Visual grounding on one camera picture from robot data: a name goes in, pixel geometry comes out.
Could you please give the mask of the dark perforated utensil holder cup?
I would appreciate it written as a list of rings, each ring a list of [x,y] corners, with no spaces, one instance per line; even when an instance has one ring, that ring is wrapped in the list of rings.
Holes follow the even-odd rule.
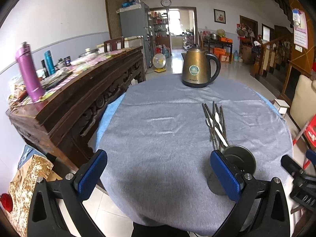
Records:
[[[228,146],[224,151],[214,150],[210,155],[211,174],[208,187],[216,195],[226,195],[238,202],[244,188],[243,175],[254,174],[256,159],[243,146]]]

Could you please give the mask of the white plastic spoon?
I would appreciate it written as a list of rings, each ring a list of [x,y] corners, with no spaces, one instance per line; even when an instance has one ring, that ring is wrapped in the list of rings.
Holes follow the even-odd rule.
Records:
[[[222,133],[222,126],[221,126],[221,122],[220,122],[220,116],[219,114],[216,112],[215,113],[215,131],[217,132],[218,137],[220,138],[222,144],[227,147],[228,146],[228,141],[227,139],[225,139],[223,137],[223,133]]]
[[[223,133],[215,126],[215,123],[211,118],[206,118],[206,124],[211,131],[211,140],[216,150],[224,150],[228,146],[228,143]]]

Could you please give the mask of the carved dark wooden sideboard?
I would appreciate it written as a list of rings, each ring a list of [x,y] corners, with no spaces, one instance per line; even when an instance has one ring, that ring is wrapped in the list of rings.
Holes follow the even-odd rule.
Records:
[[[83,71],[50,97],[8,109],[17,132],[34,148],[78,170],[93,155],[88,142],[108,104],[145,81],[142,47],[125,48]]]

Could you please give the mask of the gold glitter bag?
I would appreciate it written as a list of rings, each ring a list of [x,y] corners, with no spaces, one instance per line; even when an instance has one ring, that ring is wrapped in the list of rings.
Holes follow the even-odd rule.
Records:
[[[10,182],[8,193],[12,197],[13,209],[7,212],[6,216],[20,236],[27,236],[28,214],[36,179],[38,177],[47,179],[53,166],[46,157],[32,155]]]

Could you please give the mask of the grey round tablecloth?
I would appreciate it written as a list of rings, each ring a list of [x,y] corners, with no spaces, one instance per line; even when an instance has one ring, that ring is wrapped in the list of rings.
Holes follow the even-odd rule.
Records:
[[[233,201],[207,184],[213,144],[203,103],[223,108],[228,141],[256,159],[254,177],[278,177],[289,189],[281,157],[293,154],[291,134],[267,99],[232,79],[190,88],[168,74],[129,87],[109,104],[97,133],[108,156],[101,182],[135,223],[212,235],[232,210]]]

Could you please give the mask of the cream leather sofa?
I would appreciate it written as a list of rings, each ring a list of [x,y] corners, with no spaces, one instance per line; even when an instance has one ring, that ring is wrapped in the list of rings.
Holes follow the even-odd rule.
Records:
[[[311,120],[316,113],[315,80],[300,75],[293,97],[290,116],[296,125],[302,129],[307,121]]]

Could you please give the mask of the small white wooden stool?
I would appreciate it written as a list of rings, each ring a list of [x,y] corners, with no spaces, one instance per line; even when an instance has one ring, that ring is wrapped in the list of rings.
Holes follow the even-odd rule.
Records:
[[[290,108],[289,104],[287,104],[285,100],[280,99],[274,99],[273,105],[282,117],[285,117],[287,110]]]

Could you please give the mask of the gold electric kettle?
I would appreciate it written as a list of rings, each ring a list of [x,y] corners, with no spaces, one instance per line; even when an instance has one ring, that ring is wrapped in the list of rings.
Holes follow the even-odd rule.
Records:
[[[194,44],[183,54],[182,83],[193,88],[211,84],[220,74],[221,63],[214,54],[208,54]]]

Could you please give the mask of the blue water jug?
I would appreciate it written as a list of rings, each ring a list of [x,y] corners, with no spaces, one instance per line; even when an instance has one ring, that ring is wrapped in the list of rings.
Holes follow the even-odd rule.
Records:
[[[238,62],[239,61],[239,53],[237,50],[235,50],[235,52],[233,53],[233,60],[235,62]]]

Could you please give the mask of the teal thermos bottle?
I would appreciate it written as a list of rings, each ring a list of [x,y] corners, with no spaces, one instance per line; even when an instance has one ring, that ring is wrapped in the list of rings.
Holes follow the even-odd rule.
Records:
[[[50,50],[46,51],[44,53],[44,56],[45,56],[46,66],[47,66],[47,70],[48,70],[49,75],[55,74],[56,70],[55,70],[55,66],[53,63],[53,59],[52,59]]]

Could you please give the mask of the wooden stair railing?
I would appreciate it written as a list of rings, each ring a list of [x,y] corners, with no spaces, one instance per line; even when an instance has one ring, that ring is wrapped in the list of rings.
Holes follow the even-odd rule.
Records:
[[[293,34],[287,34],[272,41],[257,42],[254,48],[255,61],[250,74],[258,78],[273,73],[277,66],[286,66],[291,57]]]

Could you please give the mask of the orange cardboard box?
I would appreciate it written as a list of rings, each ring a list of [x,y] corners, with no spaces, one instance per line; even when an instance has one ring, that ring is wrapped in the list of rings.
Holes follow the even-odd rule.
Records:
[[[215,48],[213,49],[213,53],[214,53],[214,55],[215,55],[218,59],[220,59],[220,57],[221,57],[222,55],[225,55],[225,54],[226,54],[226,50],[223,49],[223,48],[215,47]]]

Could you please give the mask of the purple thermos bottle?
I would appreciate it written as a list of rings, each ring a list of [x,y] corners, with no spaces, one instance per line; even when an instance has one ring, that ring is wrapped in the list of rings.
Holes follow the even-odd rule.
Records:
[[[31,46],[27,42],[23,42],[19,50],[16,52],[16,61],[19,65],[27,94],[31,97],[33,103],[39,101],[45,94],[45,91],[40,84],[38,75],[36,74],[31,54]]]

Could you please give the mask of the dark wooden side table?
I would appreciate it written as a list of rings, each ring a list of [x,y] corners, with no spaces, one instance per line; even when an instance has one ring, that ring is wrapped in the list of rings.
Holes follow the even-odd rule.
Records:
[[[228,62],[231,63],[233,59],[233,43],[231,42],[226,42],[222,40],[213,40],[211,38],[202,38],[202,46],[204,49],[207,49],[207,51],[210,53],[215,54],[215,49],[222,49],[224,50],[224,54],[218,54],[220,55],[227,55],[229,56]]]

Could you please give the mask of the wall calendar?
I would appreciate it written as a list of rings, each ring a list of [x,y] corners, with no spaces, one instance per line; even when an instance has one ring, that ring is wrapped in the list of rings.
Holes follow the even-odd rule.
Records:
[[[294,44],[302,48],[308,48],[308,28],[306,16],[302,10],[292,10]]]

